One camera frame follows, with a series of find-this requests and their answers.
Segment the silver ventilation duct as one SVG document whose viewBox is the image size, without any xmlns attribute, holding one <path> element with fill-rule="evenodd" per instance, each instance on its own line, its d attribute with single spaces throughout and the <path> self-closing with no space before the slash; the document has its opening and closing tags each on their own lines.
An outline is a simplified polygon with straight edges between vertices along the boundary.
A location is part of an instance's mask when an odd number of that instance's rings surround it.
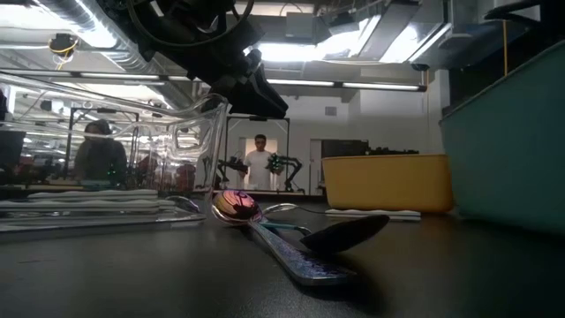
<svg viewBox="0 0 565 318">
<path fill-rule="evenodd" d="M 164 68 L 146 61 L 137 45 L 103 12 L 96 0 L 32 0 L 49 16 L 61 20 L 79 38 L 98 49 L 124 73 L 118 78 L 150 86 L 165 102 L 183 108 L 192 98 L 171 82 L 164 80 Z"/>
</svg>

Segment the dark background monitor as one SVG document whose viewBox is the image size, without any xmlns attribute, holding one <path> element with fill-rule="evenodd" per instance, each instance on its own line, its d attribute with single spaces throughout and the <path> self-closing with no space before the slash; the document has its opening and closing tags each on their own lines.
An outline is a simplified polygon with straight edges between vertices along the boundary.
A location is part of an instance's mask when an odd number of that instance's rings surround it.
<svg viewBox="0 0 565 318">
<path fill-rule="evenodd" d="M 0 131 L 0 172 L 12 171 L 18 164 L 25 132 Z"/>
</svg>

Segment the long ceiling light strip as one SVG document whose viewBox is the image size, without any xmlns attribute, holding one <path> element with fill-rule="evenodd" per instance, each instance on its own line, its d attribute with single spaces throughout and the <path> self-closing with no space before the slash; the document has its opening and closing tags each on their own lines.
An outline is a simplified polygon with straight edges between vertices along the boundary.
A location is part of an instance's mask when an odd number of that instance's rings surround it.
<svg viewBox="0 0 565 318">
<path fill-rule="evenodd" d="M 87 79 L 105 79 L 105 80 L 159 80 L 187 82 L 189 78 L 178 75 L 145 75 L 130 73 L 108 73 L 108 72 L 79 72 L 80 77 Z M 401 91 L 401 92 L 425 92 L 427 86 L 410 85 L 410 84 L 392 84 L 392 83 L 366 83 L 366 82 L 342 82 L 342 81 L 325 81 L 325 80 L 305 80 L 305 79 L 267 79 L 272 85 L 279 86 L 300 86 L 300 87 L 331 87 L 331 88 L 347 88 L 347 89 L 364 89 L 364 90 L 383 90 L 383 91 Z"/>
</svg>

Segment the iridescent patterned spoon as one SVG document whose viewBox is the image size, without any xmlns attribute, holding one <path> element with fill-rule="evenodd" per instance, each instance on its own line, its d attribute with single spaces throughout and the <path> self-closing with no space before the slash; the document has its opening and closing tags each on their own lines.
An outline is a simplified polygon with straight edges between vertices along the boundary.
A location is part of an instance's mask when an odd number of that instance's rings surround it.
<svg viewBox="0 0 565 318">
<path fill-rule="evenodd" d="M 305 286 L 333 286 L 347 284 L 357 274 L 295 248 L 285 239 L 270 231 L 262 220 L 263 213 L 257 202 L 247 193 L 226 190 L 213 198 L 213 213 L 230 225 L 246 225 L 264 242 L 268 251 L 296 283 Z"/>
</svg>

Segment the teal plastic bin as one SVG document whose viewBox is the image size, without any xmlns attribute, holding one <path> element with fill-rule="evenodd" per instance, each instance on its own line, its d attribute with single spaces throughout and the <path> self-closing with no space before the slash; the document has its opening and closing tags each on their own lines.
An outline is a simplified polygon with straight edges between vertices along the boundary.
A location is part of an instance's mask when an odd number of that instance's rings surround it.
<svg viewBox="0 0 565 318">
<path fill-rule="evenodd" d="M 565 40 L 440 126 L 461 216 L 565 236 Z"/>
</svg>

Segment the black spoon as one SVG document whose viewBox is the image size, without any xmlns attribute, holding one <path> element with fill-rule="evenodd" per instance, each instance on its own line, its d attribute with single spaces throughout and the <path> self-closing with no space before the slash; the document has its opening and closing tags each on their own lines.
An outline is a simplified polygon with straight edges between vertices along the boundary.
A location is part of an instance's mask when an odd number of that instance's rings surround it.
<svg viewBox="0 0 565 318">
<path fill-rule="evenodd" d="M 388 216 L 366 216 L 336 223 L 299 241 L 317 254 L 336 254 L 357 246 L 379 233 L 390 221 Z"/>
</svg>

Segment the yellow plastic bin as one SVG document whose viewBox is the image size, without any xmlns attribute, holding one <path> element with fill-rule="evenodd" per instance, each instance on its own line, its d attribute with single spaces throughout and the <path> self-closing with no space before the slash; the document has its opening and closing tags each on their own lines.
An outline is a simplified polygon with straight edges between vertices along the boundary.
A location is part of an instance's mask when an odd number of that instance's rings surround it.
<svg viewBox="0 0 565 318">
<path fill-rule="evenodd" d="M 447 213 L 454 207 L 445 155 L 365 155 L 322 160 L 335 209 Z"/>
</svg>

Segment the grey ceiling box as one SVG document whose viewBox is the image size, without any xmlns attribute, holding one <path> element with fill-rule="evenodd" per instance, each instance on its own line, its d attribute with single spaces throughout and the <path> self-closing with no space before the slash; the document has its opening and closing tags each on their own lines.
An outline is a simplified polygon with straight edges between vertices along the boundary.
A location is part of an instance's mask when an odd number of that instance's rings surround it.
<svg viewBox="0 0 565 318">
<path fill-rule="evenodd" d="M 292 42 L 312 42 L 315 19 L 311 13 L 287 12 L 285 38 Z"/>
</svg>

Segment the person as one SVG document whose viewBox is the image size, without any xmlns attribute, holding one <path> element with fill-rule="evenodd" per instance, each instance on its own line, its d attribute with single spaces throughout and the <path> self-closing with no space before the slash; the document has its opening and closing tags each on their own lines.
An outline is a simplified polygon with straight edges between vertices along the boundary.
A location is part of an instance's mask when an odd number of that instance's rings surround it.
<svg viewBox="0 0 565 318">
<path fill-rule="evenodd" d="M 246 176 L 248 187 L 253 190 L 270 190 L 272 172 L 267 168 L 271 153 L 266 150 L 267 137 L 257 134 L 254 137 L 255 149 L 245 156 L 244 165 L 247 166 Z"/>
<path fill-rule="evenodd" d="M 74 159 L 73 174 L 77 180 L 108 180 L 122 185 L 126 180 L 127 157 L 121 142 L 110 139 L 109 123 L 99 119 L 89 123 L 86 136 Z"/>
</svg>

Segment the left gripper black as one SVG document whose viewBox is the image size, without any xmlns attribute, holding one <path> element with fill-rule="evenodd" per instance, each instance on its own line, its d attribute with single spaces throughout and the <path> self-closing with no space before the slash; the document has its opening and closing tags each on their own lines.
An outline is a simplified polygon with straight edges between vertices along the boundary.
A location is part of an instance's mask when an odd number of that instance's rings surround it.
<svg viewBox="0 0 565 318">
<path fill-rule="evenodd" d="M 189 24 L 184 32 L 186 77 L 231 89 L 231 113 L 284 118 L 289 105 L 267 82 L 261 54 L 253 47 L 264 34 L 254 19 L 218 19 L 208 30 Z"/>
</svg>

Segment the black background stand frame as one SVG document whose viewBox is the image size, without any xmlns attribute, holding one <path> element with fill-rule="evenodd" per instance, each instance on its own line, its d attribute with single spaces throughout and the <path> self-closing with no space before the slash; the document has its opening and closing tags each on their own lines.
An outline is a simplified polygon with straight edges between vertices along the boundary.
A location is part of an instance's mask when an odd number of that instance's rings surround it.
<svg viewBox="0 0 565 318">
<path fill-rule="evenodd" d="M 66 138 L 66 148 L 64 153 L 64 167 L 63 167 L 63 176 L 64 178 L 69 177 L 69 170 L 70 170 L 70 163 L 71 161 L 71 151 L 72 151 L 72 141 L 73 138 L 78 135 L 77 132 L 73 131 L 73 127 L 75 123 L 78 123 L 83 117 L 86 117 L 91 112 L 96 112 L 99 114 L 122 114 L 126 117 L 128 123 L 138 123 L 140 119 L 140 115 L 138 112 L 129 111 L 129 110 L 118 110 L 112 109 L 110 107 L 97 107 L 88 109 L 86 107 L 70 107 L 70 118 L 68 120 L 68 130 L 64 137 Z M 139 140 L 139 130 L 137 128 L 134 129 L 134 132 L 129 137 L 128 141 L 130 142 L 131 149 L 129 153 L 128 168 L 130 169 L 133 166 L 132 160 L 135 158 L 135 155 L 138 152 L 138 140 Z"/>
</svg>

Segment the clear plastic bin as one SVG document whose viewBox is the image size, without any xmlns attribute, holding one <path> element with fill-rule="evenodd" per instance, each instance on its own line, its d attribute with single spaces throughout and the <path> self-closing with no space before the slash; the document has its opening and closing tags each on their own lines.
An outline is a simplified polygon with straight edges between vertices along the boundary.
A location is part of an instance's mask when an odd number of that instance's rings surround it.
<svg viewBox="0 0 565 318">
<path fill-rule="evenodd" d="M 74 124 L 69 177 L 64 153 L 70 107 L 138 112 L 91 112 Z M 0 72 L 0 131 L 25 132 L 19 164 L 0 172 L 0 233 L 152 223 L 199 223 L 210 209 L 227 103 L 207 95 L 184 109 L 156 106 Z M 122 185 L 77 180 L 74 159 L 96 120 L 109 123 L 110 139 L 123 144 L 139 130 L 138 152 Z"/>
</svg>

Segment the teal handled spoon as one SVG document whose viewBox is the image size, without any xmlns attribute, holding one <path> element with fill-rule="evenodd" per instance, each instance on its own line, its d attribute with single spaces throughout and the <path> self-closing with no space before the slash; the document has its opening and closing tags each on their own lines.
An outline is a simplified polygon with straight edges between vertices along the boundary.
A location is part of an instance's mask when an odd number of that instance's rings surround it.
<svg viewBox="0 0 565 318">
<path fill-rule="evenodd" d="M 294 225 L 294 224 L 272 223 L 272 222 L 261 222 L 260 224 L 263 225 L 266 228 L 269 228 L 269 229 L 282 229 L 282 230 L 298 231 L 303 236 L 308 236 L 308 235 L 312 234 L 312 232 L 309 229 L 307 229 L 306 227 L 301 227 L 301 226 L 297 226 L 297 225 Z"/>
</svg>

